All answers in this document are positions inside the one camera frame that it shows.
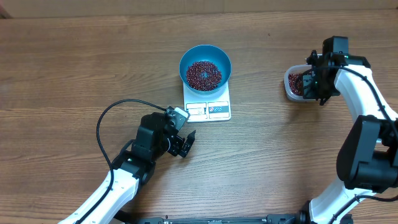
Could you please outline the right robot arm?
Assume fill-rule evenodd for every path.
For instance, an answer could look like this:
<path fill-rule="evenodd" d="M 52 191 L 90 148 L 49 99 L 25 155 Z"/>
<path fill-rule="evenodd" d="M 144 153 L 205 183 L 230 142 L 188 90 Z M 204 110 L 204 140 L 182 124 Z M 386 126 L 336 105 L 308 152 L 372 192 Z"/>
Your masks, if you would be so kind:
<path fill-rule="evenodd" d="M 303 97 L 324 105 L 339 93 L 354 125 L 336 159 L 337 178 L 303 206 L 295 222 L 351 223 L 348 212 L 363 200 L 397 200 L 380 197 L 397 187 L 397 113 L 382 97 L 365 57 L 313 54 L 307 64 L 311 68 L 301 76 Z"/>

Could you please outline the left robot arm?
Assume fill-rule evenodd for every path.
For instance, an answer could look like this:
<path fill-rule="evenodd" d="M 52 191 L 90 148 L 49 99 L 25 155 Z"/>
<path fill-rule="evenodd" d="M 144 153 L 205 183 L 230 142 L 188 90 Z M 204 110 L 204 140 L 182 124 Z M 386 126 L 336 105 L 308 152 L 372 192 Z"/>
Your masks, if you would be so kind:
<path fill-rule="evenodd" d="M 181 108 L 143 116 L 136 138 L 128 141 L 111 163 L 113 170 L 108 172 L 94 193 L 61 223 L 118 223 L 115 215 L 148 183 L 159 157 L 166 152 L 173 156 L 187 156 L 195 140 L 195 132 L 186 139 L 178 136 L 178 132 L 189 117 L 189 113 Z"/>

